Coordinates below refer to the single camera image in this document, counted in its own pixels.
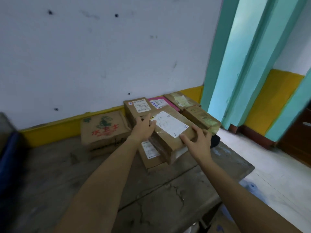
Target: hand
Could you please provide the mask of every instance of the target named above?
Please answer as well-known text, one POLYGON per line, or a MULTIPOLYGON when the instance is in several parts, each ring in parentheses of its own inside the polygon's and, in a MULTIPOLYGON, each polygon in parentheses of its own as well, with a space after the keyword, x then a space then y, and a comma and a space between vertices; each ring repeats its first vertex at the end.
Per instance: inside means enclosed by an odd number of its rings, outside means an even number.
POLYGON ((181 140, 188 147, 190 154, 197 161, 202 162, 204 159, 212 161, 211 157, 211 138, 212 134, 207 130, 202 130, 197 125, 193 124, 192 129, 197 133, 197 141, 192 142, 185 134, 180 134, 181 140))
POLYGON ((136 125, 132 130, 130 137, 139 143, 149 139, 156 127, 156 120, 152 121, 149 125, 151 114, 148 114, 146 118, 142 121, 140 117, 136 118, 136 125))

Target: floor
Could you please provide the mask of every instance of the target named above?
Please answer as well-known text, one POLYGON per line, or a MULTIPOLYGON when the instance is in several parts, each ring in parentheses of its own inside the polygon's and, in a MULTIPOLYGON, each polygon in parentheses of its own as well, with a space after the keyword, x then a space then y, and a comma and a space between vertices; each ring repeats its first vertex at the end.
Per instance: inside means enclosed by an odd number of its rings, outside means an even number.
POLYGON ((245 180, 257 185, 266 203, 303 233, 311 233, 311 168, 280 149, 268 151, 241 134, 219 130, 217 135, 255 166, 245 180))

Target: forearm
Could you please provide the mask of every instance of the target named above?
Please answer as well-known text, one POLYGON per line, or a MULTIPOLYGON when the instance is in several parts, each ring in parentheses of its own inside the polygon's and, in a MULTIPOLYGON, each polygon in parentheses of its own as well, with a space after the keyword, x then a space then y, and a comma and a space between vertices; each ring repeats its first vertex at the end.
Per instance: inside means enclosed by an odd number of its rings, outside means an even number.
POLYGON ((212 160, 199 162, 241 232, 300 232, 212 160))
POLYGON ((110 232, 139 142, 129 137, 87 179, 56 232, 110 232))

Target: pink package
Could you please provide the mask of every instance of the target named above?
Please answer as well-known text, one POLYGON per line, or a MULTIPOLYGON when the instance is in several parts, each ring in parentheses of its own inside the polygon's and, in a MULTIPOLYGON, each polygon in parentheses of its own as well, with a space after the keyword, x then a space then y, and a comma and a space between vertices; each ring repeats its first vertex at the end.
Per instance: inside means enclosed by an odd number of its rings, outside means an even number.
POLYGON ((150 98, 150 99, 148 99, 148 101, 150 101, 150 103, 157 109, 160 109, 166 105, 170 105, 176 111, 178 111, 178 112, 180 111, 180 109, 177 106, 175 106, 172 102, 170 102, 164 96, 150 98))

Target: person's left hand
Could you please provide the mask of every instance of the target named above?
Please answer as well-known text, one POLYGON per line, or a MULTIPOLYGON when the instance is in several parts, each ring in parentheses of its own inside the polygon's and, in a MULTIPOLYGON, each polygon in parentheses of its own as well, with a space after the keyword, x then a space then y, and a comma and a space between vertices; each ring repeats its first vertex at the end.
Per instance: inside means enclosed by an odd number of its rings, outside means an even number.
POLYGON ((156 127, 156 120, 152 121, 149 125, 151 114, 148 114, 142 121, 140 117, 136 118, 136 125, 132 130, 130 137, 139 143, 149 139, 156 127))

